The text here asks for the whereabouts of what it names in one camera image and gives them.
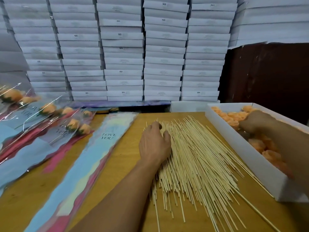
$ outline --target open white box of flowers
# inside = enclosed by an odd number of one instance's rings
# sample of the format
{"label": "open white box of flowers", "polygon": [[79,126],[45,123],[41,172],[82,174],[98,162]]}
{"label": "open white box of flowers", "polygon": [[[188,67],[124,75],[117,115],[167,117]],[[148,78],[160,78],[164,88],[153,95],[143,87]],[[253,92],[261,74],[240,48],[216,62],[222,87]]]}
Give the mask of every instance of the open white box of flowers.
{"label": "open white box of flowers", "polygon": [[255,103],[213,103],[207,104],[205,116],[214,125],[218,132],[225,138],[239,157],[246,163],[251,171],[257,176],[265,188],[281,202],[309,202],[307,196],[301,191],[300,187],[289,179],[279,169],[274,167],[268,160],[256,151],[238,132],[236,132],[227,122],[225,122],[211,107],[216,106],[223,112],[239,112],[243,106],[252,105],[264,111],[278,120],[309,132],[309,127],[273,112]]}

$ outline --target person's right hand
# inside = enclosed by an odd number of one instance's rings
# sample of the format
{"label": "person's right hand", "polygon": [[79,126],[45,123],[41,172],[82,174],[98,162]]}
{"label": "person's right hand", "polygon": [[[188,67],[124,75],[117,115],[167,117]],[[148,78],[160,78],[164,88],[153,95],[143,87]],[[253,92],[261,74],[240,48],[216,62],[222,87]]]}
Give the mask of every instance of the person's right hand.
{"label": "person's right hand", "polygon": [[139,142],[141,161],[145,164],[160,166],[171,153],[171,136],[165,131],[160,133],[161,124],[153,122],[143,132]]}
{"label": "person's right hand", "polygon": [[263,132],[263,130],[271,127],[276,122],[277,120],[267,113],[253,111],[244,121],[239,122],[239,127],[250,134],[255,134]]}

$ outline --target wooden table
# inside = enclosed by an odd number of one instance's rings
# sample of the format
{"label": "wooden table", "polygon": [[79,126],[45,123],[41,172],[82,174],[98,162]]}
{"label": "wooden table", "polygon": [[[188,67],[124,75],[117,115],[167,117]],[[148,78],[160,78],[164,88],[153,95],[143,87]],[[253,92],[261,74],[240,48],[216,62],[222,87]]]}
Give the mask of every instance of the wooden table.
{"label": "wooden table", "polygon": [[[217,135],[218,132],[204,116],[204,113],[148,113],[139,114],[133,125],[117,144],[114,152],[102,171],[95,186],[88,194],[70,228],[81,220],[95,205],[97,205],[109,191],[133,168],[139,160],[138,143],[146,122],[149,124],[157,118],[165,121],[182,119],[191,115],[203,125],[208,125]],[[96,115],[92,126],[97,128],[104,119],[104,115]],[[28,174],[13,183],[5,190],[0,198],[0,231],[22,232],[32,217],[44,205],[53,189],[62,181],[62,178],[85,147],[88,137],[74,145],[50,174],[42,173],[46,163],[31,170]],[[309,206],[307,204],[281,204],[271,198],[247,174],[239,179],[241,193],[253,203],[275,226],[282,232],[308,231]],[[264,222],[244,201],[236,196],[240,206],[234,203],[234,209],[247,226],[247,230],[235,219],[239,231],[270,232],[271,227]],[[162,194],[158,193],[158,214],[162,232],[199,232],[214,231],[210,219],[204,208],[197,206],[197,211],[186,200],[183,203],[186,223],[183,222],[181,208],[173,207],[175,218],[164,211]],[[145,214],[141,221],[141,231],[157,232],[157,219],[153,203],[147,202]]]}

